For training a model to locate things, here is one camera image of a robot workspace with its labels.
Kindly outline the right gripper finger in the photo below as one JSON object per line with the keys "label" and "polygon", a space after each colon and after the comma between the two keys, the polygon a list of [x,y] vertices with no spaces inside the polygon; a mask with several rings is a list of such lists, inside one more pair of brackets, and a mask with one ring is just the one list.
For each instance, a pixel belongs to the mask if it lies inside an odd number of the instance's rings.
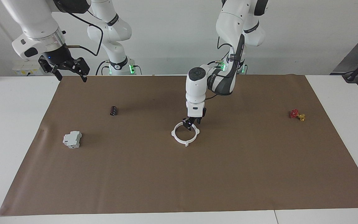
{"label": "right gripper finger", "polygon": [[62,75],[57,66],[52,67],[47,60],[39,60],[39,65],[45,73],[54,75],[59,81],[62,80]]}
{"label": "right gripper finger", "polygon": [[83,57],[71,61],[71,72],[78,74],[84,83],[87,82],[90,68]]}

